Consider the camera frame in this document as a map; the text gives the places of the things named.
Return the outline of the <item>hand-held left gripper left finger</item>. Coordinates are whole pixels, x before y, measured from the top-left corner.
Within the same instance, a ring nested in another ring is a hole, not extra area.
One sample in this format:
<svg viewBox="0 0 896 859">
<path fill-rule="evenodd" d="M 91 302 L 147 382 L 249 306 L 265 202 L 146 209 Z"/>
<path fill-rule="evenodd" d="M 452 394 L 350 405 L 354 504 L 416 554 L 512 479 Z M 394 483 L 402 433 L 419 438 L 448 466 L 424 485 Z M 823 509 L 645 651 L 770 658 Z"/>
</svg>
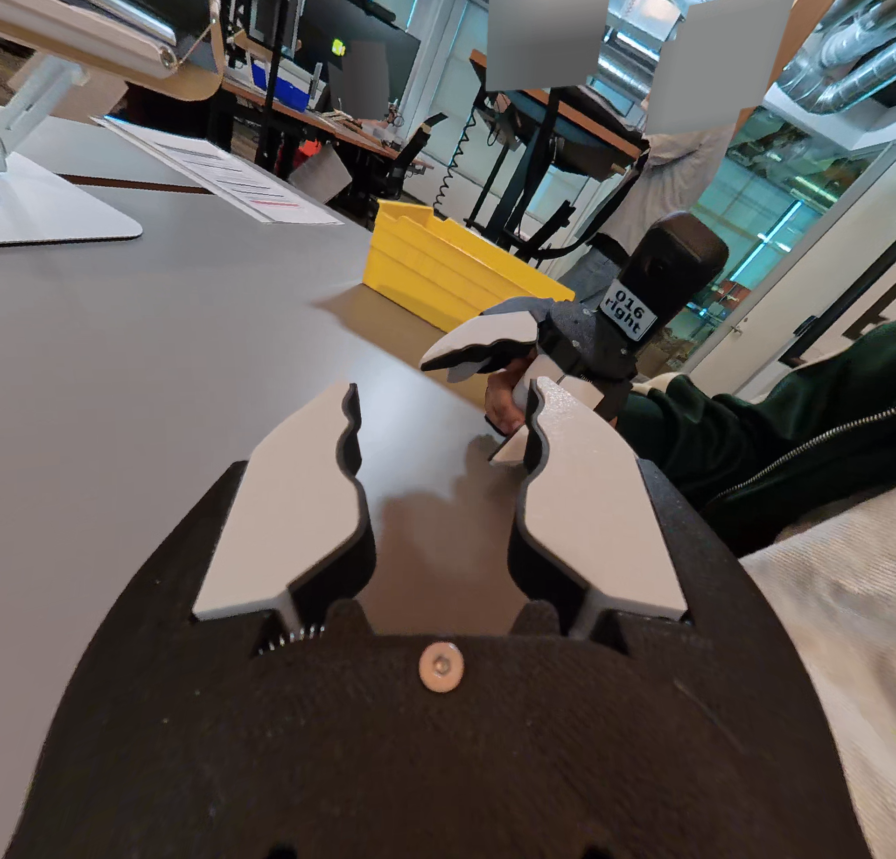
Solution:
<svg viewBox="0 0 896 859">
<path fill-rule="evenodd" d="M 252 450 L 193 615 L 202 621 L 273 611 L 285 625 L 321 625 L 375 569 L 355 383 L 336 383 Z"/>
</svg>

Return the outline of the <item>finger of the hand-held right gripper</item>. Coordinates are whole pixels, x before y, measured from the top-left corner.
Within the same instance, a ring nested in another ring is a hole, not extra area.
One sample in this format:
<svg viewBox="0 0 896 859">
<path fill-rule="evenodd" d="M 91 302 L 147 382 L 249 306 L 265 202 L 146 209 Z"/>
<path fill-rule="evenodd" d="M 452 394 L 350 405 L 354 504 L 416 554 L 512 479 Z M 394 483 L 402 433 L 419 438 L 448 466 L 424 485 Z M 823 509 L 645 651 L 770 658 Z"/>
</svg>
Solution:
<svg viewBox="0 0 896 859">
<path fill-rule="evenodd" d="M 506 369 L 520 359 L 518 350 L 463 350 L 446 356 L 447 381 L 459 384 L 476 375 L 488 375 Z"/>
<path fill-rule="evenodd" d="M 526 358 L 553 306 L 550 298 L 514 297 L 486 309 L 434 343 L 421 357 L 420 371 L 447 371 L 446 356 L 454 351 L 518 350 Z"/>
</svg>

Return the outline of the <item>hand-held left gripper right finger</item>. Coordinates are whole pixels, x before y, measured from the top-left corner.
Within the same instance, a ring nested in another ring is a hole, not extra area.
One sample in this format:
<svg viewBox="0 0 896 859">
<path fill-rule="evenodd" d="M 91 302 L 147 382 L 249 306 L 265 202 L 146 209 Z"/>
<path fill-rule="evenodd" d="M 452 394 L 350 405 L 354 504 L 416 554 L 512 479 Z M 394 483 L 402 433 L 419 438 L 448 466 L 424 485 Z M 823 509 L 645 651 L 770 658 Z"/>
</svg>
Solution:
<svg viewBox="0 0 896 859">
<path fill-rule="evenodd" d="M 521 593 L 548 603 L 565 636 L 608 613 L 680 622 L 688 605 L 633 450 L 546 377 L 530 383 L 526 418 L 507 553 Z"/>
</svg>

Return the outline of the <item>yellow plastic bin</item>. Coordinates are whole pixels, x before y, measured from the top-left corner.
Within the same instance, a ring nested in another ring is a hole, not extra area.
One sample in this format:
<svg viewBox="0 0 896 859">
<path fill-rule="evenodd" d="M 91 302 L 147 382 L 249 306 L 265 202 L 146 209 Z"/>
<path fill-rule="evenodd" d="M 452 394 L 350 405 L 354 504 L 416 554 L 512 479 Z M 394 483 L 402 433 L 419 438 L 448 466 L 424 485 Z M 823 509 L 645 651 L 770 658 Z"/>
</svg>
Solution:
<svg viewBox="0 0 896 859">
<path fill-rule="evenodd" d="M 574 292 L 420 204 L 382 200 L 363 283 L 443 332 L 515 297 L 570 301 Z"/>
</svg>

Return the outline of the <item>person's right forearm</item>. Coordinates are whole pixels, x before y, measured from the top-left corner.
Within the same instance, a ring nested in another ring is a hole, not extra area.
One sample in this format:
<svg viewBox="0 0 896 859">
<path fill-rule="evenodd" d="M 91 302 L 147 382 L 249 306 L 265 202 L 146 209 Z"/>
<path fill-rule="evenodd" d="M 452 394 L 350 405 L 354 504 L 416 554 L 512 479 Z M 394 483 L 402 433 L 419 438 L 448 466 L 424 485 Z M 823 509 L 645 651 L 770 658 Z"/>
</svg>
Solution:
<svg viewBox="0 0 896 859">
<path fill-rule="evenodd" d="M 760 405 L 707 395 L 682 374 L 634 387 L 615 428 L 697 510 L 797 445 Z"/>
</svg>

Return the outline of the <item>person's right hand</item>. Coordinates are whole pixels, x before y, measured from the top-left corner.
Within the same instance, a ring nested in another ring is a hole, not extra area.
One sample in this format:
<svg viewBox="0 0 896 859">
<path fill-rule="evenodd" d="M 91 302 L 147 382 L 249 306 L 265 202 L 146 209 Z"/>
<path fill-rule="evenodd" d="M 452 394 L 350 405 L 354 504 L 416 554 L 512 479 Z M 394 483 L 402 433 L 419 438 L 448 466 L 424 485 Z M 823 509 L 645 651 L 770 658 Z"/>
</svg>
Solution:
<svg viewBox="0 0 896 859">
<path fill-rule="evenodd" d="M 516 405 L 513 393 L 531 364 L 531 356 L 515 359 L 487 379 L 485 415 L 504 437 L 511 437 L 525 423 L 525 413 Z"/>
</svg>

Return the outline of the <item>raised standing desk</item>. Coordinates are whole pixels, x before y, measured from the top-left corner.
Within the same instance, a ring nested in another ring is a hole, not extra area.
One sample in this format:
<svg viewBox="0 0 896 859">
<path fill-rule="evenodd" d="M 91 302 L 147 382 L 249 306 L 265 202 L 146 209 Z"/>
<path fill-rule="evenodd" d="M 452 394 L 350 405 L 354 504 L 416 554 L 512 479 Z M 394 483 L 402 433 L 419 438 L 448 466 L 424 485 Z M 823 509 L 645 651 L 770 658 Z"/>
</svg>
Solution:
<svg viewBox="0 0 896 859">
<path fill-rule="evenodd" d="M 498 161 L 474 205 L 467 226 L 500 248 L 522 248 L 525 242 L 545 243 L 565 227 L 574 212 L 565 200 L 541 234 L 521 238 L 517 230 L 551 168 L 593 181 L 626 175 L 645 159 L 647 140 L 626 125 L 599 95 L 585 88 L 566 87 L 490 92 L 486 88 L 487 56 L 474 49 L 469 63 L 479 83 L 471 117 L 480 118 L 487 136 L 501 144 Z M 521 149 L 510 179 L 487 222 L 479 223 L 485 198 L 510 152 Z"/>
</svg>

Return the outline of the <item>black office chair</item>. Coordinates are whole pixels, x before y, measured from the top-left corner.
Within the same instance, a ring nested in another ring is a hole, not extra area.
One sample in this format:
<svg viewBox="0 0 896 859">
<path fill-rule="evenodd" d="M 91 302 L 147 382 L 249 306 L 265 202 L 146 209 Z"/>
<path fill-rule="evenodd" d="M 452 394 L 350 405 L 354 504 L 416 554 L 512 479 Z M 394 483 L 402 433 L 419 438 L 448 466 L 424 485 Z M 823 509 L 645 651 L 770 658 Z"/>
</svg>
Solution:
<svg viewBox="0 0 896 859">
<path fill-rule="evenodd" d="M 379 157 L 374 162 L 370 180 L 373 198 L 389 201 L 400 198 L 407 175 L 425 168 L 423 164 L 417 163 L 417 159 L 427 146 L 433 129 L 447 118 L 445 113 L 436 113 L 426 118 L 395 158 Z"/>
</svg>

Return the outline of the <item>dark green jacket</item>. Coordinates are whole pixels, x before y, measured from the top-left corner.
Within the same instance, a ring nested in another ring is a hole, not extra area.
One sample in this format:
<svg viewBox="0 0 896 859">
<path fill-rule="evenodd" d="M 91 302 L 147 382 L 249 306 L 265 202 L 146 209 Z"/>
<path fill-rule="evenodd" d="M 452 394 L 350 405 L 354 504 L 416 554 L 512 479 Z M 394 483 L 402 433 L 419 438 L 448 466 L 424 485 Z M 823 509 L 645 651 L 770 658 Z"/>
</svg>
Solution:
<svg viewBox="0 0 896 859">
<path fill-rule="evenodd" d="M 894 323 L 794 369 L 759 402 L 727 395 L 760 405 L 797 443 L 704 510 L 693 507 L 736 557 L 823 507 L 894 487 Z"/>
</svg>

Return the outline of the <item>grey panel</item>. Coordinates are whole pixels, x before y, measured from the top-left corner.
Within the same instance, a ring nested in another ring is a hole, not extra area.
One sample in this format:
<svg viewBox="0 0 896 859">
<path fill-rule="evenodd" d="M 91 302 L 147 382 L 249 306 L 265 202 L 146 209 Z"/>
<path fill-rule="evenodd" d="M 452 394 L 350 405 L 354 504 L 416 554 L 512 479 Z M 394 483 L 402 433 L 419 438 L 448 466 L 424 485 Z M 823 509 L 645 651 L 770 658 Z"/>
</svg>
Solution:
<svg viewBox="0 0 896 859">
<path fill-rule="evenodd" d="M 352 176 L 332 145 L 298 165 L 288 183 L 308 197 L 327 204 L 352 183 Z"/>
</svg>

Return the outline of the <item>wooden beam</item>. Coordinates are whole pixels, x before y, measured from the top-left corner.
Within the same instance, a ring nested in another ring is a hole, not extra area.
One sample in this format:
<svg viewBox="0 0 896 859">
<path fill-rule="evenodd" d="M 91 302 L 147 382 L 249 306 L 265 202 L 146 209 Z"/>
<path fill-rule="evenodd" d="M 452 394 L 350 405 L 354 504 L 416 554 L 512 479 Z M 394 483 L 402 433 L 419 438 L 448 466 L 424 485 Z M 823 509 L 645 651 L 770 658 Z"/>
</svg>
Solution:
<svg viewBox="0 0 896 859">
<path fill-rule="evenodd" d="M 794 0 L 764 93 L 774 86 L 783 69 L 798 53 L 834 2 L 835 0 Z"/>
</svg>

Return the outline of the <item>silver air ducts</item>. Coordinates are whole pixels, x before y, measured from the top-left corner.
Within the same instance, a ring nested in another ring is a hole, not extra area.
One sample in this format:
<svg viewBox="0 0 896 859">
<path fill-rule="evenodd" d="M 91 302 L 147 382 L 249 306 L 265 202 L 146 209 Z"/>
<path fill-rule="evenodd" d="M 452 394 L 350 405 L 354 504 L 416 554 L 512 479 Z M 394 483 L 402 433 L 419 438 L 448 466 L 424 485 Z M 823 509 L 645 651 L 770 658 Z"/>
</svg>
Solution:
<svg viewBox="0 0 896 859">
<path fill-rule="evenodd" d="M 834 0 L 775 85 L 806 113 L 846 112 L 894 83 L 895 0 Z"/>
</svg>

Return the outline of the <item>black monitor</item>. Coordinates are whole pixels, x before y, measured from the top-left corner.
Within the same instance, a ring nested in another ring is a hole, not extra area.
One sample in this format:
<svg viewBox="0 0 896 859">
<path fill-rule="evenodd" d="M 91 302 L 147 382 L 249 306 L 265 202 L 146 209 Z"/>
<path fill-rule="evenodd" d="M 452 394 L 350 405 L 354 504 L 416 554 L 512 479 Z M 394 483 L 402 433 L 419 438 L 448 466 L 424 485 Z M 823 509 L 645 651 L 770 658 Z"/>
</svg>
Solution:
<svg viewBox="0 0 896 859">
<path fill-rule="evenodd" d="M 321 65 L 332 104 L 369 120 L 400 103 L 420 50 L 417 38 L 352 0 L 306 0 L 297 41 L 296 66 L 311 75 Z"/>
</svg>

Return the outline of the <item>screen on stand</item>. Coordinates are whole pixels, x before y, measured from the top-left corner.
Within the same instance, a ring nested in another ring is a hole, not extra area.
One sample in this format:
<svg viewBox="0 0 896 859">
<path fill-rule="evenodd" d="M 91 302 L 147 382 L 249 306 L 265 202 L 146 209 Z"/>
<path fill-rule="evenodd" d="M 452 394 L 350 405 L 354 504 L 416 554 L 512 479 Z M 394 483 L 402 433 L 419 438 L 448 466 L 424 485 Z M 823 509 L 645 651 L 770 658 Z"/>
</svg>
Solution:
<svg viewBox="0 0 896 859">
<path fill-rule="evenodd" d="M 280 63 L 294 55 L 297 25 L 305 0 L 245 0 L 245 34 L 260 43 L 272 56 L 268 62 L 259 145 L 254 163 L 273 172 L 278 149 L 273 143 L 277 131 L 273 124 L 273 105 Z"/>
</svg>

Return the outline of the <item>white stand base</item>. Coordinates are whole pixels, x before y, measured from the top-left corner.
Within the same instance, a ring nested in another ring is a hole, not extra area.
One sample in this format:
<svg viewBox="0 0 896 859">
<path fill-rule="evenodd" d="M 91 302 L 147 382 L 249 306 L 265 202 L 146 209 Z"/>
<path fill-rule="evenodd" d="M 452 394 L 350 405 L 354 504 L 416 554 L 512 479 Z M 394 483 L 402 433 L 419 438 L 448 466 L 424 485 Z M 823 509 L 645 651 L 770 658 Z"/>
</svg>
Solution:
<svg viewBox="0 0 896 859">
<path fill-rule="evenodd" d="M 17 152 L 69 89 L 76 63 L 45 57 L 1 111 L 1 245 L 19 247 L 130 240 L 139 223 Z"/>
</svg>

